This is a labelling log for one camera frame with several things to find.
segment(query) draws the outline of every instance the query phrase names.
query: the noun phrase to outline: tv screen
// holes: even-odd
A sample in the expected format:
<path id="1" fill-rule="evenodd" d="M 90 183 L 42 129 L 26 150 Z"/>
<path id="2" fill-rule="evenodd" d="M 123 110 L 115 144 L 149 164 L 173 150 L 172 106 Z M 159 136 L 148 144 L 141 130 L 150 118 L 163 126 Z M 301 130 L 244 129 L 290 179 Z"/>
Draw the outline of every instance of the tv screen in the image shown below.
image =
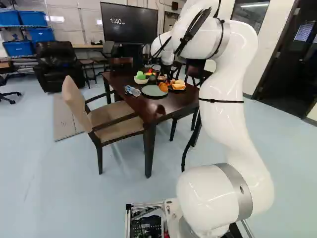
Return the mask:
<path id="1" fill-rule="evenodd" d="M 106 41 L 150 44 L 157 36 L 158 10 L 101 2 Z"/>

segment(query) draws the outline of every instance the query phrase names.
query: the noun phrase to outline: wooden dining table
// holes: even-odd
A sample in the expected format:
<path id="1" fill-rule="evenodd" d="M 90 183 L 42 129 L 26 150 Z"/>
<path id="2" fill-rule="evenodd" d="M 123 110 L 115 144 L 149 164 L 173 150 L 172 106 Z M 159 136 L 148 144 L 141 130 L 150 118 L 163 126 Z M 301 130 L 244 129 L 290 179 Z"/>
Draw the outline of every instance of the wooden dining table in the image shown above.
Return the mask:
<path id="1" fill-rule="evenodd" d="M 144 85 L 134 82 L 135 71 L 103 72 L 101 75 L 104 78 L 105 91 L 109 92 L 111 86 L 116 98 L 124 100 L 144 122 L 145 176 L 149 178 L 152 174 L 156 125 L 171 118 L 182 118 L 193 114 L 199 107 L 199 89 L 186 84 L 185 91 L 169 92 L 161 99 L 150 99 L 142 94 L 134 97 L 125 94 L 124 86 L 130 85 L 142 89 Z M 111 103 L 110 95 L 107 96 L 107 103 Z"/>

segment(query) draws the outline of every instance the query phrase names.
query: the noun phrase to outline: water bottle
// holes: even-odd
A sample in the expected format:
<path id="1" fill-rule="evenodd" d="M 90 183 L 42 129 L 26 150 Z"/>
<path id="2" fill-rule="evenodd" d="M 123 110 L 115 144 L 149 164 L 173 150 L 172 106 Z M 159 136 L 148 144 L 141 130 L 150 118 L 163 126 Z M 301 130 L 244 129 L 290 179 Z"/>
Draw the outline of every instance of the water bottle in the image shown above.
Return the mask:
<path id="1" fill-rule="evenodd" d="M 124 90 L 128 94 L 133 95 L 134 97 L 139 97 L 141 95 L 141 91 L 139 89 L 131 87 L 130 85 L 125 86 Z"/>

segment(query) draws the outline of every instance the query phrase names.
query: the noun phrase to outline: black door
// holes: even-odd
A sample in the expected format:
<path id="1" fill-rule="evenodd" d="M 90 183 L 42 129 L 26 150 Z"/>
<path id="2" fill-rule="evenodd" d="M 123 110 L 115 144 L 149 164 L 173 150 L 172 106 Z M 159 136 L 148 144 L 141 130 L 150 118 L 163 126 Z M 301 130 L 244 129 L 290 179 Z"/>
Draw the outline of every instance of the black door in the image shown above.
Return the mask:
<path id="1" fill-rule="evenodd" d="M 317 97 L 317 2 L 301 1 L 255 99 L 304 118 Z"/>

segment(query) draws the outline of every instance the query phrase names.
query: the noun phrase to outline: gray rug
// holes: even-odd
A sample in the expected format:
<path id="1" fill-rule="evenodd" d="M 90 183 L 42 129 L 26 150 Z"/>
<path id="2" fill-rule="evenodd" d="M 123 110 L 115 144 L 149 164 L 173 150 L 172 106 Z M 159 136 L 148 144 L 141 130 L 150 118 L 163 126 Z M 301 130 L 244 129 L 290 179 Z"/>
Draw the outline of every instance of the gray rug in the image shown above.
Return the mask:
<path id="1" fill-rule="evenodd" d="M 53 97 L 53 120 L 55 141 L 84 132 L 84 129 L 73 116 L 60 94 L 55 94 Z"/>

